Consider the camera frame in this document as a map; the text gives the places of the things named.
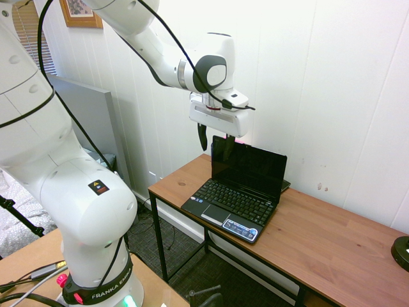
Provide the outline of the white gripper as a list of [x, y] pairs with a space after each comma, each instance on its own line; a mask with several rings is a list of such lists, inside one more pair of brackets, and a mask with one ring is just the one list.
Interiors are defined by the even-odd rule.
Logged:
[[208, 109], [202, 102], [191, 101], [189, 118], [197, 122], [197, 132], [203, 151], [208, 147], [206, 136], [207, 127], [226, 133], [223, 160], [229, 156], [235, 145], [235, 137], [241, 138], [249, 130], [249, 112], [246, 110], [229, 111], [221, 109], [214, 111]]

